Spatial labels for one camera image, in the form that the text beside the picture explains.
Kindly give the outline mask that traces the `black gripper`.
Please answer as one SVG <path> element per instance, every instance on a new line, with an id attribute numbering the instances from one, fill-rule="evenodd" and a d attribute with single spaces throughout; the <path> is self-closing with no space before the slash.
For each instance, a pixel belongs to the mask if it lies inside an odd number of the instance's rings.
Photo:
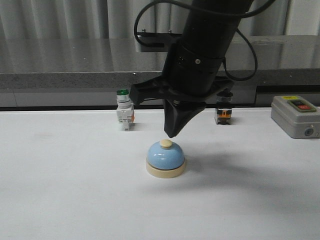
<path id="1" fill-rule="evenodd" d="M 217 77 L 220 63 L 220 58 L 207 58 L 174 43 L 169 48 L 161 75 L 133 84 L 129 97 L 135 105 L 149 99 L 163 99 L 164 131 L 169 138 L 176 137 L 206 108 L 204 101 L 212 95 L 233 96 L 233 81 Z"/>

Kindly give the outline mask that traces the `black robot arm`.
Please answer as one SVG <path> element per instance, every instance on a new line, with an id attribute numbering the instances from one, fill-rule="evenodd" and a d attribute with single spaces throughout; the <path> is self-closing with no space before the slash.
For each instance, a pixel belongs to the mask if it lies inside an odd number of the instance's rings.
<path id="1" fill-rule="evenodd" d="M 161 75 L 131 86 L 129 96 L 135 105 L 163 100 L 168 137 L 177 136 L 211 96 L 217 96 L 219 107 L 231 101 L 234 83 L 217 73 L 240 21 L 191 10 L 182 36 L 168 50 Z"/>

